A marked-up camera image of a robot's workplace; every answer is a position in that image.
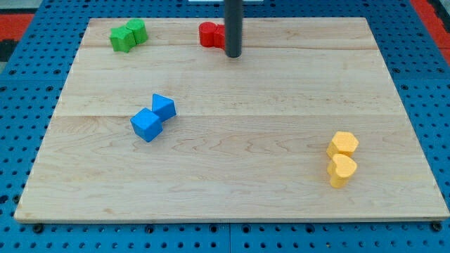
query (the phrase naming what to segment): black pole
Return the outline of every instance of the black pole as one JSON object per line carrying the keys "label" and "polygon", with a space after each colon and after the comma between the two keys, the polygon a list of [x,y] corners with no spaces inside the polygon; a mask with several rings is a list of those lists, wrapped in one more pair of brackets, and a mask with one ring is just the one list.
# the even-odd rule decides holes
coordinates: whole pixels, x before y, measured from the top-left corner
{"label": "black pole", "polygon": [[242,52],[243,0],[224,0],[225,9],[225,53],[228,57],[239,57]]}

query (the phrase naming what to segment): yellow cube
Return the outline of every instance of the yellow cube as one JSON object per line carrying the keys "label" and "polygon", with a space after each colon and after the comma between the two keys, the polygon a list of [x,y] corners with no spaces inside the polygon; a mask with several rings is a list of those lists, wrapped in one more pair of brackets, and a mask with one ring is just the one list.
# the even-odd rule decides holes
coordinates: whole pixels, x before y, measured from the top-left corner
{"label": "yellow cube", "polygon": [[358,139],[356,139],[356,137],[352,133],[337,131],[334,137],[331,139],[326,153],[330,158],[332,158],[335,154],[343,154],[351,157],[353,155],[353,152],[358,147],[358,144]]}
{"label": "yellow cube", "polygon": [[331,176],[330,185],[334,188],[342,188],[347,185],[358,165],[356,162],[343,154],[335,154],[327,167]]}

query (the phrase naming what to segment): toy block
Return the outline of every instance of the toy block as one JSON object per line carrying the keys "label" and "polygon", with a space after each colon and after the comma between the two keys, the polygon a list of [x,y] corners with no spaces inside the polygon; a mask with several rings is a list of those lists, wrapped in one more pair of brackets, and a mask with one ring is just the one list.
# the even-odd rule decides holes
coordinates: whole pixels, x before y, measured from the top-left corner
{"label": "toy block", "polygon": [[130,119],[134,133],[147,142],[162,132],[160,118],[148,108],[142,109]]}
{"label": "toy block", "polygon": [[136,45],[133,32],[125,26],[111,28],[110,40],[114,51],[128,53]]}
{"label": "toy block", "polygon": [[330,158],[332,158],[335,154],[343,154],[351,157],[353,152],[358,147],[358,144],[358,139],[356,139],[352,133],[337,131],[331,139],[326,153]]}
{"label": "toy block", "polygon": [[217,25],[214,32],[214,46],[225,50],[225,25]]}
{"label": "toy block", "polygon": [[127,23],[127,29],[133,32],[136,44],[142,44],[147,41],[148,35],[145,22],[140,18],[133,18]]}
{"label": "toy block", "polygon": [[358,165],[356,162],[343,154],[335,154],[327,167],[331,176],[330,185],[334,188],[342,188],[347,185]]}
{"label": "toy block", "polygon": [[200,45],[205,47],[214,46],[214,32],[216,32],[217,25],[213,22],[203,22],[198,26],[200,34]]}
{"label": "toy block", "polygon": [[159,94],[153,94],[152,111],[164,122],[176,115],[174,101]]}

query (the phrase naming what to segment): blue perforated surface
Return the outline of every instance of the blue perforated surface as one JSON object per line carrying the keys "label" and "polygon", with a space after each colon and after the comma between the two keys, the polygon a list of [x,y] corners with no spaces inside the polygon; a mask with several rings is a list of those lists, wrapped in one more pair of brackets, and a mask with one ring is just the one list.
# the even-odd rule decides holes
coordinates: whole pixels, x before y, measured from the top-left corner
{"label": "blue perforated surface", "polygon": [[[16,202],[89,18],[220,17],[187,0],[45,0],[0,76],[0,252],[448,252],[450,223],[22,225]],[[247,17],[366,17],[450,203],[450,69],[406,0],[281,1]]]}

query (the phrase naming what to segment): blue cube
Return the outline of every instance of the blue cube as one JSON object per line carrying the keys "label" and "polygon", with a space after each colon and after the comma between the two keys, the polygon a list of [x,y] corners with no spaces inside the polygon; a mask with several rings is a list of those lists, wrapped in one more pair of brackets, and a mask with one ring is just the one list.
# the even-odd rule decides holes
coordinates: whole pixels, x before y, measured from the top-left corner
{"label": "blue cube", "polygon": [[147,142],[152,141],[162,132],[160,118],[148,108],[142,109],[130,119],[134,133]]}
{"label": "blue cube", "polygon": [[170,98],[153,94],[152,112],[160,117],[161,122],[164,122],[176,115],[175,103]]}

